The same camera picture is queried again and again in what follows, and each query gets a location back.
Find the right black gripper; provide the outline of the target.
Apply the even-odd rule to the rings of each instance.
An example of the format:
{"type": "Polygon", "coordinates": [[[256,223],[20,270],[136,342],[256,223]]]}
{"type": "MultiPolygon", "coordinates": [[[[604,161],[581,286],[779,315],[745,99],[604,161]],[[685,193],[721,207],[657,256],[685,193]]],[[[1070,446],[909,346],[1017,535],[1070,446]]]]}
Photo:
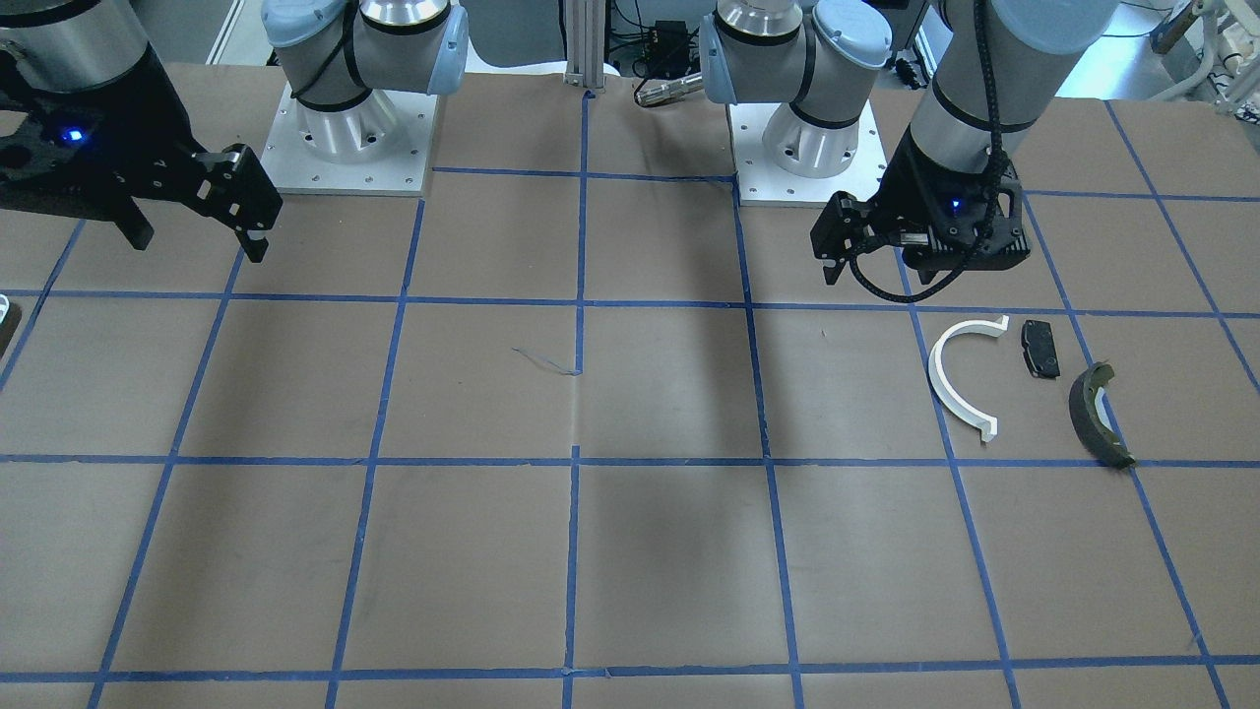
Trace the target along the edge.
{"type": "Polygon", "coordinates": [[[171,201],[231,227],[247,259],[265,261],[278,188],[248,145],[202,152],[152,47],[122,76],[76,93],[35,89],[4,52],[3,108],[21,118],[3,139],[4,210],[110,220],[132,248],[147,248],[155,230],[135,199],[171,201]]]}

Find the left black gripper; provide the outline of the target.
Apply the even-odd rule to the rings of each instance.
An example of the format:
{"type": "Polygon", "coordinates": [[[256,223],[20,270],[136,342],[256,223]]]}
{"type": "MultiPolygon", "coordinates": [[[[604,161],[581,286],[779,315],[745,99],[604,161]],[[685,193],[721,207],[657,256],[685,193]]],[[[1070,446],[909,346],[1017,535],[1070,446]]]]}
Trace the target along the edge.
{"type": "MultiPolygon", "coordinates": [[[[931,160],[905,135],[873,196],[866,201],[848,191],[828,199],[810,230],[814,259],[827,286],[835,286],[845,264],[869,254],[869,230],[887,246],[902,246],[902,261],[930,283],[940,271],[961,264],[965,252],[982,239],[988,196],[985,173],[959,173],[931,160]]],[[[1023,189],[1014,167],[1004,165],[995,188],[998,208],[992,235],[968,269],[1012,269],[1031,254],[1022,215],[1023,189]]]]}

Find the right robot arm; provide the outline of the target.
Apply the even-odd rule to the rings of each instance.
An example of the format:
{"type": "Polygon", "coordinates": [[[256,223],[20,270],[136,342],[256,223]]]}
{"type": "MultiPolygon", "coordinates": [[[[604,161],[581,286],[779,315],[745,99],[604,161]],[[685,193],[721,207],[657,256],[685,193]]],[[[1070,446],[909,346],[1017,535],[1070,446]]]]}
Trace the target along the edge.
{"type": "MultiPolygon", "coordinates": [[[[454,94],[469,21],[450,1],[266,1],[265,31],[289,81],[300,133],[323,159],[391,140],[386,91],[454,94]]],[[[3,207],[110,222],[144,251],[140,199],[180,203],[229,227],[252,262],[284,199],[246,144],[203,147],[127,1],[5,1],[3,207]]]]}

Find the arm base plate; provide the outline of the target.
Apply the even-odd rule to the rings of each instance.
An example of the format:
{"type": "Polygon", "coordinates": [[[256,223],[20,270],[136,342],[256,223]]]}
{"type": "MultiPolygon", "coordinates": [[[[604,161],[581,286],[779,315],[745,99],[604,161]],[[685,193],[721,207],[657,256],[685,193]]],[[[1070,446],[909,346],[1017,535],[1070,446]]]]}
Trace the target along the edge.
{"type": "Polygon", "coordinates": [[[837,190],[869,199],[878,190],[886,170],[885,152],[872,105],[861,115],[859,144],[845,171],[835,176],[809,178],[782,170],[762,145],[762,133],[775,107],[769,103],[728,105],[730,149],[732,150],[740,201],[761,207],[824,207],[837,190]]]}
{"type": "Polygon", "coordinates": [[[437,113],[436,96],[382,89],[321,112],[284,87],[261,162],[284,194],[422,196],[437,113]]]}

